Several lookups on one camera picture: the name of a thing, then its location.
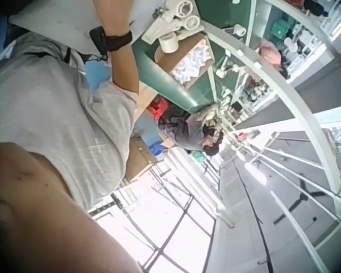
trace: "skin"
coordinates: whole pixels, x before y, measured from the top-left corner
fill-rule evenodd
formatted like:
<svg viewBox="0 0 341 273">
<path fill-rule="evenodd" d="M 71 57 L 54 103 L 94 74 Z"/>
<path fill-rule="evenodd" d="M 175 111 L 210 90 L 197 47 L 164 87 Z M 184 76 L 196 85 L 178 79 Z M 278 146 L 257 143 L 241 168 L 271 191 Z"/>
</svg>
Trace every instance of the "skin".
<svg viewBox="0 0 341 273">
<path fill-rule="evenodd" d="M 94 0 L 108 35 L 128 32 L 132 0 Z M 137 93 L 130 45 L 110 53 L 115 85 Z M 140 273 L 138 264 L 72 199 L 42 155 L 0 143 L 0 250 L 16 272 Z"/>
</svg>

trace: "hand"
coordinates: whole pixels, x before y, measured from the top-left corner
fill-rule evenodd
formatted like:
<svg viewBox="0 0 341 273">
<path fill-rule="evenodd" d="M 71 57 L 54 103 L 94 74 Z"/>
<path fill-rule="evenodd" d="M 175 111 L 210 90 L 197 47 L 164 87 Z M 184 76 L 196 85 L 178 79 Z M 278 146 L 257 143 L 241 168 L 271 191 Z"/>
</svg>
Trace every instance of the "hand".
<svg viewBox="0 0 341 273">
<path fill-rule="evenodd" d="M 107 36 L 123 36 L 129 32 L 133 0 L 93 0 L 93 3 Z"/>
</svg>

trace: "gray shirt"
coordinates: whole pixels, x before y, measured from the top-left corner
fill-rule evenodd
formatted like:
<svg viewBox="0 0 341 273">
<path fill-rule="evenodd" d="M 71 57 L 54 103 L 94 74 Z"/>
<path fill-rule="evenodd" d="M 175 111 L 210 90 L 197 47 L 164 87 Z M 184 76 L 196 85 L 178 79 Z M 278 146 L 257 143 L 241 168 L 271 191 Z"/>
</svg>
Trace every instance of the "gray shirt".
<svg viewBox="0 0 341 273">
<path fill-rule="evenodd" d="M 65 52 L 39 35 L 18 40 L 0 67 L 0 142 L 45 156 L 89 210 L 124 177 L 137 95 L 109 83 L 92 96 L 85 76 L 62 61 Z M 70 64 L 78 57 L 72 52 Z"/>
<path fill-rule="evenodd" d="M 203 148 L 203 122 L 198 121 L 195 115 L 184 118 L 170 118 L 167 124 L 161 127 L 176 145 L 189 151 L 201 151 Z"/>
</svg>

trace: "white t-shirt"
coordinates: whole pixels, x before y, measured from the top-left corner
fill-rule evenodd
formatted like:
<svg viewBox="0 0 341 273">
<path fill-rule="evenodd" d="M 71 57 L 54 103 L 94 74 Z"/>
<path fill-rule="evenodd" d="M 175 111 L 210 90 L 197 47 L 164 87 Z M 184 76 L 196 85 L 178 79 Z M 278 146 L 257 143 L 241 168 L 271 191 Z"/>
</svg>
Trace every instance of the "white t-shirt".
<svg viewBox="0 0 341 273">
<path fill-rule="evenodd" d="M 136 97 L 114 84 L 93 97 L 76 68 L 16 51 L 0 68 L 0 142 L 45 156 L 90 210 L 124 177 Z"/>
</svg>

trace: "watch strap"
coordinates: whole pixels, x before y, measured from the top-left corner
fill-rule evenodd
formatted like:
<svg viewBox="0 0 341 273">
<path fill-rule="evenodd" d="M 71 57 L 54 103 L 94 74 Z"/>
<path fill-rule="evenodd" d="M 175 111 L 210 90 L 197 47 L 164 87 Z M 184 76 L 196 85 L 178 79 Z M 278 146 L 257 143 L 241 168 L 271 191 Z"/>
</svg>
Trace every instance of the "watch strap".
<svg viewBox="0 0 341 273">
<path fill-rule="evenodd" d="M 129 31 L 124 36 L 106 36 L 105 44 L 109 52 L 117 51 L 132 42 L 132 33 Z"/>
</svg>

